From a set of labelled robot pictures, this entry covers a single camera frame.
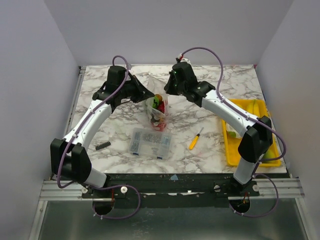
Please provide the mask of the clear zip top bag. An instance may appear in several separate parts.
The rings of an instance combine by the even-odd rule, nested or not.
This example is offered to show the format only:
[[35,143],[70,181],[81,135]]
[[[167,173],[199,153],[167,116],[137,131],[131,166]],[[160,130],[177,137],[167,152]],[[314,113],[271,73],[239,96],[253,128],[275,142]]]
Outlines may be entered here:
[[147,79],[147,89],[154,93],[144,103],[148,121],[151,127],[159,132],[163,132],[169,122],[168,95],[165,90],[165,83],[158,78],[149,76]]

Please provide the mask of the red bell pepper toy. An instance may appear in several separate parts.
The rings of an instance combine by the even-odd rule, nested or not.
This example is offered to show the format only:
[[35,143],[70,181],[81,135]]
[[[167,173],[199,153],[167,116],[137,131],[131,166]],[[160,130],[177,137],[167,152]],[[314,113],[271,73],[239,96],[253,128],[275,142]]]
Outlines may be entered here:
[[152,118],[150,120],[150,123],[152,128],[158,132],[163,132],[167,127],[167,123],[164,118],[159,118],[159,119]]

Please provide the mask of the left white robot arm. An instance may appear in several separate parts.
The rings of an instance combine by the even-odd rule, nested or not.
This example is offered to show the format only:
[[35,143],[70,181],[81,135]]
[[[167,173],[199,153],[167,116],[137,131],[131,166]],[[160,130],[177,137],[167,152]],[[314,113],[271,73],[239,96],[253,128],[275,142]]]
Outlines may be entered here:
[[51,171],[71,181],[93,186],[101,198],[107,197],[111,185],[106,174],[94,169],[88,156],[88,147],[102,123],[111,116],[122,100],[139,103],[154,94],[125,67],[112,65],[107,79],[92,96],[92,101],[80,122],[63,139],[50,144]]

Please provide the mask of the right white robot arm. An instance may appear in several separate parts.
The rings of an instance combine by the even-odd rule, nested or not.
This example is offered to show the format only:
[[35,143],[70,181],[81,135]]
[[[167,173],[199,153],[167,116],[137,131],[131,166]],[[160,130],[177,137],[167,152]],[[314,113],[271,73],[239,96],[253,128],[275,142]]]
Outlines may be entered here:
[[270,118],[259,118],[219,96],[212,84],[197,80],[192,66],[187,62],[172,66],[164,90],[169,95],[184,96],[187,101],[214,113],[240,135],[240,160],[233,174],[235,180],[230,183],[230,191],[236,196],[247,192],[247,183],[252,179],[258,161],[273,144]]

